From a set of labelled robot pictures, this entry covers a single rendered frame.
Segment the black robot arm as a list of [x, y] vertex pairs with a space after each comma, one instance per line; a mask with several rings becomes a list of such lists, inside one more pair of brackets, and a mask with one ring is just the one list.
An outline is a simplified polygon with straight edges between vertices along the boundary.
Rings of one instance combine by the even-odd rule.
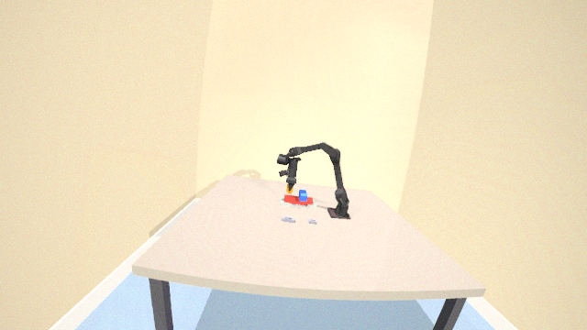
[[[343, 187], [343, 181], [342, 181], [342, 176], [341, 176], [341, 165], [340, 165], [340, 162], [341, 162], [340, 149], [333, 148], [332, 146], [328, 145], [326, 142], [321, 142], [321, 143], [306, 146], [306, 147], [293, 147], [293, 148], [289, 149], [289, 152], [286, 155], [279, 154], [278, 159], [277, 159], [277, 163], [282, 164], [282, 165], [289, 164], [288, 167], [297, 168], [298, 161], [301, 161], [301, 159], [300, 159], [300, 157], [295, 158], [295, 156], [298, 156], [298, 155], [303, 154], [305, 152], [318, 150], [318, 149], [324, 150], [326, 152], [326, 154], [329, 155], [331, 162], [333, 163], [333, 166], [334, 166], [334, 172], [335, 172], [336, 183], [337, 183], [337, 188], [338, 188], [335, 191], [335, 199], [338, 202], [338, 204], [336, 205], [335, 213], [337, 216], [348, 217], [347, 213], [348, 213], [348, 209], [349, 209], [350, 200], [348, 198], [346, 190]], [[290, 158], [290, 157], [292, 157], [292, 158]]]

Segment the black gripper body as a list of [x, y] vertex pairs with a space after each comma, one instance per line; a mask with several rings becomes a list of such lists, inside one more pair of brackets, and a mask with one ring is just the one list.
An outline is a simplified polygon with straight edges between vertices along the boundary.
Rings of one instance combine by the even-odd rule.
[[296, 184], [296, 172], [297, 172], [297, 168], [288, 167], [288, 171], [290, 173], [290, 176], [289, 175], [288, 176], [286, 175], [286, 177], [288, 177], [288, 178], [286, 178], [286, 182], [287, 183], [294, 183], [294, 184]]

